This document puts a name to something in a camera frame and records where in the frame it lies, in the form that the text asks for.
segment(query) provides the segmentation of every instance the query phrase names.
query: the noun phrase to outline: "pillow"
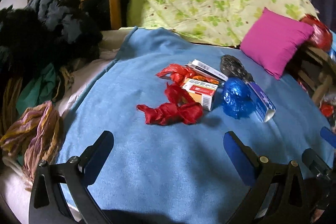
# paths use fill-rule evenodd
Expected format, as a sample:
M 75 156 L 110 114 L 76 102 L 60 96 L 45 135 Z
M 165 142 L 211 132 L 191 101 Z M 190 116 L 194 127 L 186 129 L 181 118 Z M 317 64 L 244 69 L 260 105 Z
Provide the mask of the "pillow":
M 298 47 L 313 31 L 309 24 L 264 8 L 261 17 L 242 40 L 240 49 L 279 80 Z

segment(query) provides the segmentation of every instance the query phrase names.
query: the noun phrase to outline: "red object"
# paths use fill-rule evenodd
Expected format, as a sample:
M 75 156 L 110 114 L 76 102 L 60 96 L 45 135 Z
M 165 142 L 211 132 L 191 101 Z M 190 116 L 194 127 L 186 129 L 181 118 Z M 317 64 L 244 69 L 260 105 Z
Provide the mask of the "red object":
M 197 72 L 189 67 L 183 67 L 179 64 L 173 63 L 157 73 L 156 76 L 162 77 L 168 74 L 170 74 L 170 79 L 179 85 L 181 85 L 185 79 L 193 78 L 194 76 L 198 75 Z
M 314 32 L 308 39 L 308 42 L 314 47 L 320 48 L 325 52 L 329 52 L 333 42 L 333 36 L 328 27 L 319 21 L 316 17 L 309 14 L 306 14 L 306 16 L 300 21 L 314 27 Z
M 325 117 L 330 117 L 334 113 L 334 107 L 327 103 L 322 103 L 320 107 L 320 111 Z
M 196 103 L 189 93 L 181 88 L 177 83 L 169 85 L 165 90 L 170 103 L 164 103 L 158 108 L 151 108 L 146 105 L 137 105 L 137 109 L 145 113 L 146 124 L 168 124 L 183 122 L 184 124 L 195 124 L 197 119 L 203 115 L 203 108 L 200 103 Z M 179 106 L 184 99 L 187 103 Z

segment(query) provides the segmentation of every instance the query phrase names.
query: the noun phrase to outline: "blue blanket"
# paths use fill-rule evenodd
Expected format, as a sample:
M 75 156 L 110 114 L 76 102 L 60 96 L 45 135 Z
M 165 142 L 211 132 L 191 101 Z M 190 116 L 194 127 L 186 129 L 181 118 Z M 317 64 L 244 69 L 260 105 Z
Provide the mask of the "blue blanket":
M 167 102 L 166 82 L 155 76 L 170 63 L 198 59 L 219 69 L 221 56 L 241 60 L 276 106 L 273 119 L 262 123 L 253 113 L 235 120 L 218 104 L 196 125 L 146 125 L 137 104 L 157 107 Z M 332 166 L 333 148 L 320 129 L 328 126 L 308 95 L 290 75 L 280 81 L 243 52 L 194 45 L 164 30 L 135 28 L 117 57 L 98 75 L 64 120 L 67 133 L 58 163 L 80 155 L 104 130 L 115 145 L 90 193 L 102 209 L 138 213 L 158 223 L 225 223 L 248 191 L 223 148 L 223 135 L 234 131 L 257 155 L 287 164 L 301 162 L 313 148 Z M 64 189 L 68 203 L 74 205 Z

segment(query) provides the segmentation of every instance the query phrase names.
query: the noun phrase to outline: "red shiny bag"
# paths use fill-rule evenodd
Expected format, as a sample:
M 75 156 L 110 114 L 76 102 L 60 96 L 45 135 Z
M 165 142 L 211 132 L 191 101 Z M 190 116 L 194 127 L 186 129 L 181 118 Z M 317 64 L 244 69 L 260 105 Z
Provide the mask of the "red shiny bag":
M 333 37 L 328 27 L 316 17 L 309 14 L 306 14 L 306 16 L 300 21 L 314 27 L 314 32 L 307 42 L 314 47 L 320 48 L 325 52 L 329 52 L 333 42 Z

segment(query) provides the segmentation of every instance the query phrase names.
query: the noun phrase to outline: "bolt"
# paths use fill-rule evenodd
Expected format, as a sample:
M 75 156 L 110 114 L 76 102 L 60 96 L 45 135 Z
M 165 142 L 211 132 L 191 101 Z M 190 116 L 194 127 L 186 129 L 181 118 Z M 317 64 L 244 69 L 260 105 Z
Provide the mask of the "bolt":
M 40 160 L 39 161 L 39 166 L 40 167 L 43 167 L 43 166 L 45 166 L 47 164 L 47 162 L 45 161 L 45 160 Z
M 291 160 L 291 165 L 294 167 L 298 167 L 299 164 L 295 160 Z
M 71 157 L 70 159 L 69 159 L 69 162 L 70 163 L 72 163 L 72 164 L 74 164 L 75 162 L 78 162 L 78 157 L 77 156 L 73 156 L 73 157 Z
M 259 160 L 260 160 L 262 163 L 264 163 L 264 164 L 268 163 L 268 158 L 265 157 L 265 156 L 261 156 L 261 157 L 259 158 Z

